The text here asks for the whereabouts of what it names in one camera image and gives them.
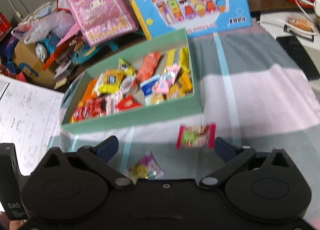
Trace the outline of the red green snack packet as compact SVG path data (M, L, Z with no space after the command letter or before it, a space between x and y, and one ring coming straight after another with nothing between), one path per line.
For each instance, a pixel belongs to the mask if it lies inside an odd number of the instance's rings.
M181 125L176 141L176 149L208 148L213 149L216 124Z

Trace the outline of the large yellow snack bag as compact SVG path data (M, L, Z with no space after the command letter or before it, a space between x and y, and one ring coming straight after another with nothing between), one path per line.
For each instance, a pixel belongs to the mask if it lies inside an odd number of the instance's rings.
M103 94L114 94L120 90L120 85L124 77L125 72L122 70L106 70L100 74L93 92L95 92L97 96Z

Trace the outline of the round jelly cup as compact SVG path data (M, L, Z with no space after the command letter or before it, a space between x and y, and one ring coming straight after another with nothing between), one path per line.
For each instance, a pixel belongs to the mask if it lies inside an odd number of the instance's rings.
M127 76L123 79L120 85L120 92L124 95L129 93L131 89L134 89L137 86L135 76Z

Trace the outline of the yellow green snack packet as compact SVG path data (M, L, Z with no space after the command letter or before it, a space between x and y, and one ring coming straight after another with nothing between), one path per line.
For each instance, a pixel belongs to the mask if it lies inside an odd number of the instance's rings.
M118 60L118 68L125 72L127 76L134 76L136 74L136 69L124 58Z

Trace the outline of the pink white candy bag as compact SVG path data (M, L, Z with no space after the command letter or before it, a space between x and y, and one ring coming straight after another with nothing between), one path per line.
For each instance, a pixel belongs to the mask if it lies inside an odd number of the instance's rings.
M159 80L153 85L153 92L167 95L169 93L169 89L175 83L179 71L180 67L178 65L166 67Z

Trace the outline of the red rainbow candy packet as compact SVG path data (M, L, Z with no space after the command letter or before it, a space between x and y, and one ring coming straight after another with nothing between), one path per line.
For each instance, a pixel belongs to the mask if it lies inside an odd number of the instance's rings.
M86 107L84 102L80 101L74 109L69 119L69 123L83 121L84 119L86 119Z

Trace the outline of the colourful small candy packet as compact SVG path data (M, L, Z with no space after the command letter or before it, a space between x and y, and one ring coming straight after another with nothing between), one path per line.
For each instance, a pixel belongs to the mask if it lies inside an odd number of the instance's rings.
M131 168L127 169L126 175L133 182L138 179L159 180L164 178L164 170L159 166L152 152L148 151Z

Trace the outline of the red shiny snack packet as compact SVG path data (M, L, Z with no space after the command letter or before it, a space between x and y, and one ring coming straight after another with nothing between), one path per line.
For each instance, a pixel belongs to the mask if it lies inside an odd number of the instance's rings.
M106 115L105 108L105 99L104 97L99 97L95 99L89 99L84 103L83 106L83 117L85 119L103 117Z

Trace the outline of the pink white candy packet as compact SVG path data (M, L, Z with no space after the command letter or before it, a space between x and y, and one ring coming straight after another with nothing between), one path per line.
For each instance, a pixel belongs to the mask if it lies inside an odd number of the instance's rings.
M119 109L117 108L117 105L119 102L123 99L123 96L121 92L117 92L111 95L107 95L105 97L105 109L107 115L114 115L119 112Z

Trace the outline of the red square snack packet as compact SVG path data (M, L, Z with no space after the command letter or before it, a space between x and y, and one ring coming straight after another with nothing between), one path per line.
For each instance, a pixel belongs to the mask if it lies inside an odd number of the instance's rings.
M117 105L119 111L125 111L133 108L140 108L142 105L138 103L132 95L126 95Z

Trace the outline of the orange flat snack box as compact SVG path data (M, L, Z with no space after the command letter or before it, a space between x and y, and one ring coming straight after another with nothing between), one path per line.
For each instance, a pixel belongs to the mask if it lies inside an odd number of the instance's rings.
M86 90L84 91L84 94L81 98L81 102L84 103L90 99L97 98L97 93L94 90L96 83L97 83L97 79L93 79L88 83Z

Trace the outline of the white paper sheet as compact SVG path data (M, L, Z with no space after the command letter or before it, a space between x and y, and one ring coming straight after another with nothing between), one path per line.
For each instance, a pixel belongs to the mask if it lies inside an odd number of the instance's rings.
M63 93L1 75L1 142L13 143L22 175L53 145Z

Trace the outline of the mint green cardboard box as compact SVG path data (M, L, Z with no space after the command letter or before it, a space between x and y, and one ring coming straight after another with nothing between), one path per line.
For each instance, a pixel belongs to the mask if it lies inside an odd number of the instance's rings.
M193 56L189 56L189 74L193 84L193 91L185 97L171 99L157 105L121 111L117 114L104 117L86 119L80 122L70 123L69 121L74 109L83 96L88 83L92 79L99 77L102 72L117 67L120 58L124 58L138 69L142 64L144 57L152 51L164 53L170 49L177 49L188 45L186 31L181 29L135 44L87 68L84 73L74 81L75 89L71 93L71 97L66 105L66 112L61 119L61 129L72 134L85 134L153 122L162 122L169 119L201 113L203 107L199 91L199 81L195 70L195 61Z

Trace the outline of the blue white cracker packet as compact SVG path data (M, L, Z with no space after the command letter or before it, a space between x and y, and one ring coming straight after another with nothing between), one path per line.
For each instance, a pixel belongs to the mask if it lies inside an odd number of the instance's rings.
M146 106L156 105L164 101L162 94L158 94L153 91L153 86L159 81L159 78L160 75L154 75L140 84L140 89L143 92Z

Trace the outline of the small gold orange packet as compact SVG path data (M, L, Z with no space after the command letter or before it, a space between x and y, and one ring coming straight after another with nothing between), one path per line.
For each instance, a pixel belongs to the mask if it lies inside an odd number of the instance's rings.
M178 99L192 92L193 85L186 72L182 72L173 86L170 87L167 99Z

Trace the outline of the orange red snack packet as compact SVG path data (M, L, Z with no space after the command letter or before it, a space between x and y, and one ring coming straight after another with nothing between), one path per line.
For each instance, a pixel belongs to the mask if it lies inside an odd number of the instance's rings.
M144 57L142 65L136 74L136 81L138 83L142 83L151 78L160 58L161 54L158 52L150 52Z

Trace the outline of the teal toy playset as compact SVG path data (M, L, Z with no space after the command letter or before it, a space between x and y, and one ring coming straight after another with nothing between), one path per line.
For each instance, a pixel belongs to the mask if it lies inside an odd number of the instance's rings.
M76 43L71 56L71 63L74 65L81 65L90 60L104 47L108 47L111 51L117 51L119 49L119 46L114 40L109 40L93 47L84 42Z

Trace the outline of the gold yellow snack packet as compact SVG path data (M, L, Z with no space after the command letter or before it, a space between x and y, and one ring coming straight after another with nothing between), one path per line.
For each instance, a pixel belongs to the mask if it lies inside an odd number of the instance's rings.
M189 49L187 47L171 49L166 52L165 56L165 67L178 65L184 72L189 73Z

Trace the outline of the blue toy train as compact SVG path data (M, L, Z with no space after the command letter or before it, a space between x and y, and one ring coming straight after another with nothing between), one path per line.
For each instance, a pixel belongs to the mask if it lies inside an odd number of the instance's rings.
M45 63L50 55L55 51L60 38L53 33L49 33L43 40L38 41L35 46L37 58Z

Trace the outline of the brown cardboard box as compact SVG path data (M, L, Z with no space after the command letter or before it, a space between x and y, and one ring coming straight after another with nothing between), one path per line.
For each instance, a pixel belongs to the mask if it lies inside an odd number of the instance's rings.
M24 73L29 83L48 89L54 88L57 64L53 63L46 70L43 70L43 63L35 54L35 44L25 45L19 41L14 49L11 61Z

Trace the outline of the pink birthday gift bag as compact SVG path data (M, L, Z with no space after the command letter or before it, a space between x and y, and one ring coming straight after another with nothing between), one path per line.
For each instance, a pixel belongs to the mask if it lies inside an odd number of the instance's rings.
M139 28L128 0L66 0L66 3L90 46Z

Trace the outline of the blue toy set box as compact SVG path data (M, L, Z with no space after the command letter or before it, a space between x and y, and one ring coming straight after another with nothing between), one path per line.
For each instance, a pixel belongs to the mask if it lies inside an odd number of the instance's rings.
M251 26L247 0L129 0L146 39L185 30L190 38Z

